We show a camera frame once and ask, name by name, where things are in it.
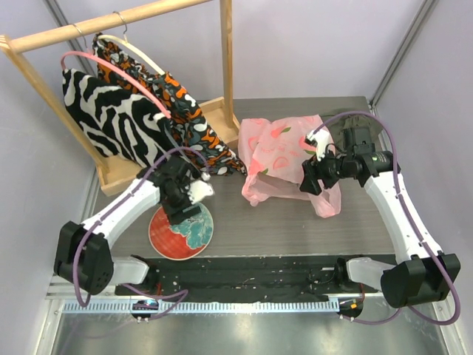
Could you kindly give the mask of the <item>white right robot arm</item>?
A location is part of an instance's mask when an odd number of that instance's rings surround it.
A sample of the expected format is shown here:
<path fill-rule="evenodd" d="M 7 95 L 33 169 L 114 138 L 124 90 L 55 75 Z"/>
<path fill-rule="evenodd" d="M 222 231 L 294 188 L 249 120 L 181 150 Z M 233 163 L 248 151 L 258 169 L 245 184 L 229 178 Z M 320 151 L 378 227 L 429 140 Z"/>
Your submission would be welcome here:
<path fill-rule="evenodd" d="M 349 292 L 359 283 L 365 284 L 381 291 L 393 308 L 446 299 L 460 261 L 455 254 L 444 254 L 426 230 L 393 154 L 378 151 L 366 127 L 345 129 L 339 154 L 325 129 L 314 129 L 302 140 L 316 151 L 302 164 L 300 190 L 320 195 L 341 179 L 357 180 L 377 207 L 395 251 L 394 265 L 368 257 L 344 262 L 333 275 L 336 288 Z"/>

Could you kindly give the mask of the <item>olive green cloth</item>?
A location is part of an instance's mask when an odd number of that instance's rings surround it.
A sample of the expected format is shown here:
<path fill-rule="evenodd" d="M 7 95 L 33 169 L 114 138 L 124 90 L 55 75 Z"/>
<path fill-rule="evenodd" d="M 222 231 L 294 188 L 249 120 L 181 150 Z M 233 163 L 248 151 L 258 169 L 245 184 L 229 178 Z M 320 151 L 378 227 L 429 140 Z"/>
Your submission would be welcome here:
<path fill-rule="evenodd" d="M 344 137 L 343 130 L 356 127 L 365 127 L 370 131 L 370 137 L 372 142 L 378 142 L 378 136 L 381 133 L 381 125 L 364 115 L 344 115 L 338 120 L 331 121 L 327 124 L 327 128 L 332 135 L 333 142 L 336 146 L 343 148 L 344 147 Z"/>

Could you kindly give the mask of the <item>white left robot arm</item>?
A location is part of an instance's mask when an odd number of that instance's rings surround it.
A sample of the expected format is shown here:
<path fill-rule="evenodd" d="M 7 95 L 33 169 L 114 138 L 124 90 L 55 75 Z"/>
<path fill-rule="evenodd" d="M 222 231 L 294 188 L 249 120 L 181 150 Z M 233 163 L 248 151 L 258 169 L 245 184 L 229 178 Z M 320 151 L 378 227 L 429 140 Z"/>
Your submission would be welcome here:
<path fill-rule="evenodd" d="M 140 257 L 114 258 L 112 248 L 144 212 L 160 206 L 167 221 L 177 225 L 200 213 L 200 202 L 213 195 L 210 176 L 177 156 L 154 169 L 139 172 L 110 205 L 89 219 L 65 223 L 58 238 L 54 273 L 73 284 L 75 293 L 96 295 L 109 285 L 132 284 L 151 294 L 157 276 Z"/>

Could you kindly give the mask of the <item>pink plastic bag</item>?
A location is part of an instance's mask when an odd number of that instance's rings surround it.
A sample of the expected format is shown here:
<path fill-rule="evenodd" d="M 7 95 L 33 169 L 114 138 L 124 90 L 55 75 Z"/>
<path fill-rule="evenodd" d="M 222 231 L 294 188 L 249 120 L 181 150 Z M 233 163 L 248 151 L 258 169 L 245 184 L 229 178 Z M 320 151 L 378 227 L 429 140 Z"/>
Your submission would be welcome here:
<path fill-rule="evenodd" d="M 301 192 L 302 163 L 316 154 L 305 135 L 322 124 L 319 115 L 288 117 L 276 121 L 244 119 L 239 130 L 238 155 L 247 169 L 242 196 L 252 205 L 270 197 L 309 200 L 319 217 L 341 211 L 338 185 L 320 195 Z"/>

